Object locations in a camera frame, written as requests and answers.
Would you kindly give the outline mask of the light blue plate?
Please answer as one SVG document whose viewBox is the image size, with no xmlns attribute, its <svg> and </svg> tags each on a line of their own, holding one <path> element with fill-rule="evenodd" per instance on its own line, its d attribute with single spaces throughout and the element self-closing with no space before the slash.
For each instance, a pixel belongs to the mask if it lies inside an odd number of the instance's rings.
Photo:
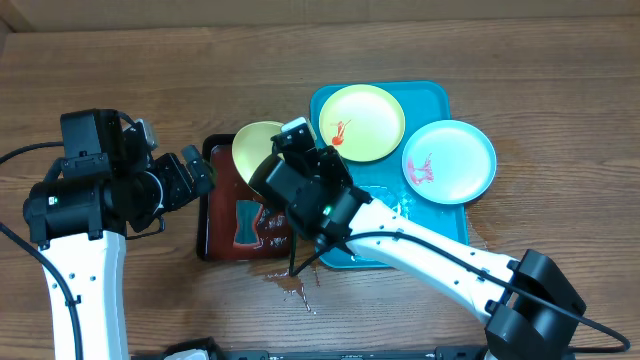
<svg viewBox="0 0 640 360">
<path fill-rule="evenodd" d="M 408 185 L 426 200 L 443 205 L 480 197 L 491 186 L 497 165 L 489 138 L 458 120 L 439 120 L 419 128 L 401 158 Z"/>
</svg>

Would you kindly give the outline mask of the orange and green sponge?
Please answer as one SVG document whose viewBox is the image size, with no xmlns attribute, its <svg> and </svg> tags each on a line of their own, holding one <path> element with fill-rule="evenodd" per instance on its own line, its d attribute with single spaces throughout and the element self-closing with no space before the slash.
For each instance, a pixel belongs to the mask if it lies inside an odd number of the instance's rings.
<svg viewBox="0 0 640 360">
<path fill-rule="evenodd" d="M 236 202 L 236 230 L 234 246 L 258 248 L 262 245 L 257 225 L 262 217 L 263 205 L 250 200 Z"/>
</svg>

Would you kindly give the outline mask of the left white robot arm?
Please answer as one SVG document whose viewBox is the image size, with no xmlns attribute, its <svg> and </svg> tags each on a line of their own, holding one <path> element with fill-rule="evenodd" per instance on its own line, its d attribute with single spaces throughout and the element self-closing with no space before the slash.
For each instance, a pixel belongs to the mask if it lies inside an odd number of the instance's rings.
<svg viewBox="0 0 640 360">
<path fill-rule="evenodd" d="M 23 213 L 45 273 L 58 359 L 126 359 L 123 299 L 127 231 L 153 222 L 215 187 L 196 147 L 145 155 L 123 170 L 107 154 L 56 159 L 31 189 Z"/>
</svg>

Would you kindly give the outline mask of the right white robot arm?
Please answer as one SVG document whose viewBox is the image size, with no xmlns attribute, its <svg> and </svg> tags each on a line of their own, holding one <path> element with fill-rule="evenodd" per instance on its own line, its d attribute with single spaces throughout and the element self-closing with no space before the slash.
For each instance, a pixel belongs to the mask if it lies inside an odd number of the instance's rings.
<svg viewBox="0 0 640 360">
<path fill-rule="evenodd" d="M 422 227 L 356 187 L 332 147 L 272 137 L 250 185 L 303 238 L 404 271 L 484 326 L 488 359 L 562 359 L 586 306 L 558 266 L 527 250 L 516 260 Z"/>
</svg>

